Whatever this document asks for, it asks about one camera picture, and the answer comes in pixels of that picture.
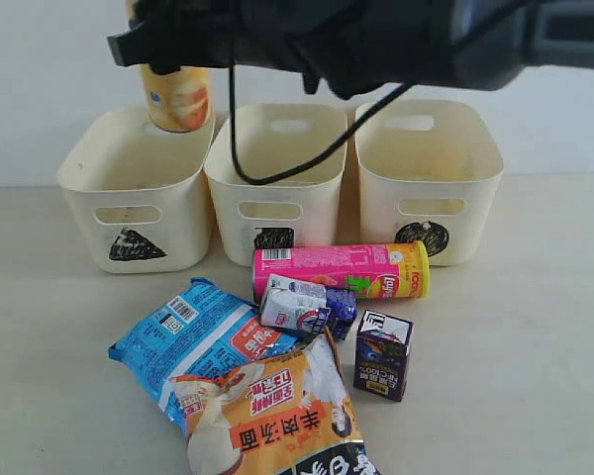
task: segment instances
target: black sticker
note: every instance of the black sticker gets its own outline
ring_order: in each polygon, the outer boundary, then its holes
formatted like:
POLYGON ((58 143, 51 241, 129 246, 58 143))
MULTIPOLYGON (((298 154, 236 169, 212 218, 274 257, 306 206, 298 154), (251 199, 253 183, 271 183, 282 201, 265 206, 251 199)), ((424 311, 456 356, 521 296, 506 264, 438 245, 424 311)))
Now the black sticker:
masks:
POLYGON ((380 475, 362 443, 347 442, 319 452, 295 467, 301 475, 380 475))
POLYGON ((295 245, 295 232, 290 228, 257 228, 255 249, 287 249, 295 245))
POLYGON ((110 247, 110 260, 129 262, 132 260, 150 260, 166 257, 167 254, 155 246, 146 237, 130 228, 123 228, 110 247))
POLYGON ((396 233, 396 242, 414 242, 421 240, 427 248, 429 257, 440 254, 448 246, 448 231, 442 225, 425 221, 411 223, 396 233))

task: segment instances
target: white plastic basket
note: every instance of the white plastic basket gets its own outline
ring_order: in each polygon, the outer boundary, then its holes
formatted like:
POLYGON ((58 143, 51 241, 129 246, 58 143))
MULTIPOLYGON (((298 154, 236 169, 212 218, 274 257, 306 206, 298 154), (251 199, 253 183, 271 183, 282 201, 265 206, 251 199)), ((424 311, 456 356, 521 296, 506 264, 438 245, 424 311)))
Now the white plastic basket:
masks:
POLYGON ((57 179, 95 262, 113 273, 180 270, 202 259, 213 225, 202 166, 214 130, 170 134, 145 108, 100 117, 57 179))
POLYGON ((475 253, 504 162, 474 110, 394 102, 358 131, 356 151, 363 242, 421 239, 431 265, 475 253))
MULTIPOLYGON (((233 168, 229 127, 227 121, 205 164, 229 259, 251 266, 256 248, 333 244, 347 147, 288 180, 251 186, 233 168)), ((267 176, 323 151, 347 129, 347 114, 319 105, 250 105, 237 110, 237 127, 243 169, 267 176)))

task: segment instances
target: barcode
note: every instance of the barcode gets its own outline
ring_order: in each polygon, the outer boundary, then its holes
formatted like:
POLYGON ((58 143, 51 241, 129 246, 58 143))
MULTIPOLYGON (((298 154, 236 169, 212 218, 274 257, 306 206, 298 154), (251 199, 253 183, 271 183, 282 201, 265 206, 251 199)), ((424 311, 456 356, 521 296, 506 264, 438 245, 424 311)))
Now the barcode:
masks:
POLYGON ((187 323, 191 322, 198 315, 198 311, 179 296, 174 297, 167 305, 178 317, 187 323))
POLYGON ((265 249, 262 251, 262 260, 287 260, 290 259, 290 249, 265 249))

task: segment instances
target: white table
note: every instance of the white table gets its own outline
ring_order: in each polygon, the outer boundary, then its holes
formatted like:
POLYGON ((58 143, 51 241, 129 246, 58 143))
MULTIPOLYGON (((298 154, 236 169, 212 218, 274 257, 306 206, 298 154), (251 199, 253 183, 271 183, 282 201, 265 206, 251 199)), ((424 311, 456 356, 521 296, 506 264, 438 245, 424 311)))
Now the white table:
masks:
MULTIPOLYGON (((218 239, 186 271, 108 275, 58 190, 0 189, 0 475, 188 473, 107 348, 192 275, 250 296, 218 239)), ((366 307, 417 325, 402 404, 351 389, 384 474, 594 475, 594 175, 505 178, 472 261, 435 269, 425 301, 366 307)), ((350 378, 353 336, 340 352, 350 378)))

